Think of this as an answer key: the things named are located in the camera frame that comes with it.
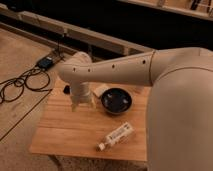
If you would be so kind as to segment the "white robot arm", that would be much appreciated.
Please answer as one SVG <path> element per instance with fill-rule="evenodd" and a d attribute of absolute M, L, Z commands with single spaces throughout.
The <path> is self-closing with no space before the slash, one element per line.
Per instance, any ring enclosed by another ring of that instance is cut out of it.
<path fill-rule="evenodd" d="M 74 103 L 91 82 L 149 86 L 148 171 L 213 171 L 213 51 L 187 47 L 92 62 L 84 52 L 60 65 Z"/>

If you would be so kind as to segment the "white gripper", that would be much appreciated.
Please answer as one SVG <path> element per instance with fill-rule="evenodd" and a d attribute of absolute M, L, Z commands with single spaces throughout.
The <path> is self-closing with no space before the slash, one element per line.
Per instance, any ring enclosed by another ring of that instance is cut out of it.
<path fill-rule="evenodd" d="M 76 111 L 79 104 L 87 103 L 91 108 L 96 108 L 96 104 L 93 100 L 92 93 L 89 88 L 88 82 L 73 83 L 70 85 L 70 97 L 72 101 L 72 112 Z"/>

